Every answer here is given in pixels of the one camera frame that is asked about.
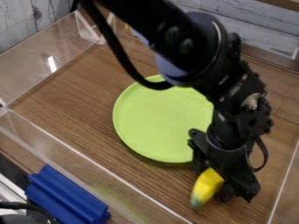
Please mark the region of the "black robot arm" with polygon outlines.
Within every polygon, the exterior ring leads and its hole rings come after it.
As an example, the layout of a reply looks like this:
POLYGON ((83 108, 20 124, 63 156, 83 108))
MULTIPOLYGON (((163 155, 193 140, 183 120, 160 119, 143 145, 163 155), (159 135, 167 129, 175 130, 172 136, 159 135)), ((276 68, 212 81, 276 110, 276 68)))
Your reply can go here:
POLYGON ((252 200, 260 184, 250 155, 266 148, 260 137, 270 133, 274 121, 266 85, 240 56, 240 36, 227 32, 211 14, 185 13, 171 0, 79 0, 79 4, 132 79, 155 90, 193 88, 214 106, 207 130, 188 132, 197 172, 191 203, 228 202, 235 197, 252 200), (155 51, 163 81, 151 82, 137 72, 103 9, 136 30, 155 51))

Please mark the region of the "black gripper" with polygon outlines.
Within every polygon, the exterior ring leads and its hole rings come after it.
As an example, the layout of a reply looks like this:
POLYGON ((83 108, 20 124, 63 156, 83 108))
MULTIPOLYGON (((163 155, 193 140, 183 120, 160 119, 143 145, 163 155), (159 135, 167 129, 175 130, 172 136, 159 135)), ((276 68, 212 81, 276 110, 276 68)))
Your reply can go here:
POLYGON ((195 173, 200 175, 212 168, 226 180, 216 193, 216 201, 228 203, 234 197, 242 197, 250 202, 260 191, 255 173, 262 170, 262 167, 255 167, 248 158, 254 143, 248 142, 235 150, 223 150, 211 141, 210 131, 204 133, 197 129, 189 129, 188 135, 195 173))

